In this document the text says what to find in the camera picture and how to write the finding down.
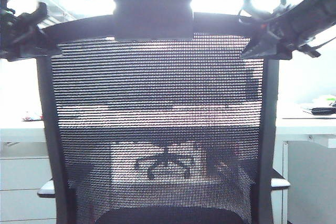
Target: chair frame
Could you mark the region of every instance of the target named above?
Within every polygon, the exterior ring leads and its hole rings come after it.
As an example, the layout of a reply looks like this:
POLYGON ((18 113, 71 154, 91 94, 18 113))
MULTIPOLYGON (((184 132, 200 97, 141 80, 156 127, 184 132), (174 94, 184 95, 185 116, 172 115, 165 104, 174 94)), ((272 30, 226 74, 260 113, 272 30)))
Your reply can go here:
MULTIPOLYGON (((57 24, 45 28, 44 32, 55 44, 62 44, 81 39, 113 37, 113 27, 113 15, 107 15, 57 24)), ((261 28, 257 24, 241 24, 237 16, 234 15, 194 14, 195 33, 252 37, 257 36, 260 31, 261 28)), ((45 135, 55 185, 57 224, 74 224, 76 223, 76 200, 74 191, 71 191, 67 184, 65 159, 52 85, 51 58, 48 56, 38 58, 37 69, 45 135)), ((276 131, 278 69, 279 60, 264 60, 262 85, 264 93, 259 133, 259 176, 257 177, 255 188, 251 191, 253 224, 273 223, 271 178, 276 131)))

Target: mesh chair back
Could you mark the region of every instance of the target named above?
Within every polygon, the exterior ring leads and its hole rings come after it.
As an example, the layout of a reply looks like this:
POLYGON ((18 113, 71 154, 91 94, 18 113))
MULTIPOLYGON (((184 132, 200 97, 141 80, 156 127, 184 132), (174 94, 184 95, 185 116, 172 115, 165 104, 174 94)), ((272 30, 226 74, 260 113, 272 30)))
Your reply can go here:
POLYGON ((241 60, 248 38, 60 45, 51 58, 67 185, 76 222, 140 207, 226 209, 251 223, 258 177, 263 60, 241 60), (163 153, 182 165, 138 159, 163 153), (184 166, 190 168, 185 176, 184 166))

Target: chair seat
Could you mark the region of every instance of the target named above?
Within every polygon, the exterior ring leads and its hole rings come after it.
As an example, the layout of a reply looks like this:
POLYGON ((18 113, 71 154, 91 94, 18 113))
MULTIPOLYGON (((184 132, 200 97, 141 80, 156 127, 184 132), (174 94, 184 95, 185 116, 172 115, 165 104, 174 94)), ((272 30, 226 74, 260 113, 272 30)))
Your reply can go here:
POLYGON ((148 207, 111 210, 97 224, 244 224, 227 210, 198 207, 148 207))

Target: chair armrest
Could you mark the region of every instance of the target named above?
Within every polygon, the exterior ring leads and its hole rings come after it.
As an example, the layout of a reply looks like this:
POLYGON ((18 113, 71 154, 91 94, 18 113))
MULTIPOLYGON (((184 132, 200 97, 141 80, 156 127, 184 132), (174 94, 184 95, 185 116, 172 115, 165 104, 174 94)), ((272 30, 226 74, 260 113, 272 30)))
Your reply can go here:
POLYGON ((284 190, 290 187, 290 183, 284 179, 276 170, 273 169, 273 178, 271 180, 272 190, 284 190))
POLYGON ((54 198, 55 197, 55 189, 54 189, 54 181, 51 179, 47 183, 45 183, 39 191, 37 191, 37 195, 40 198, 54 198))

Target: black office chair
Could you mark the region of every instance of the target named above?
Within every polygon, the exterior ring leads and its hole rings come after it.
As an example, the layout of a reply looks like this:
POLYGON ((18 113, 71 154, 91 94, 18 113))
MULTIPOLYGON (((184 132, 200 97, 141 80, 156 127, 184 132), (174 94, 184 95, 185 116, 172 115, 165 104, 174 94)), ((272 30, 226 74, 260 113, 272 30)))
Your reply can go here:
POLYGON ((154 179, 154 170, 157 169, 160 165, 168 167, 170 163, 173 163, 181 168, 183 168, 184 178, 190 178, 191 176, 191 166, 195 163, 194 157, 192 155, 182 155, 176 153, 170 153, 169 147, 172 146, 175 142, 169 142, 167 140, 157 141, 154 143, 155 146, 160 147, 163 152, 139 157, 135 161, 134 168, 136 170, 140 169, 140 164, 151 161, 152 164, 147 169, 148 179, 154 179))
POLYGON ((272 223, 278 61, 239 58, 258 28, 195 13, 192 41, 117 42, 112 24, 44 29, 62 48, 37 60, 57 223, 272 223), (190 176, 134 169, 159 140, 190 176))

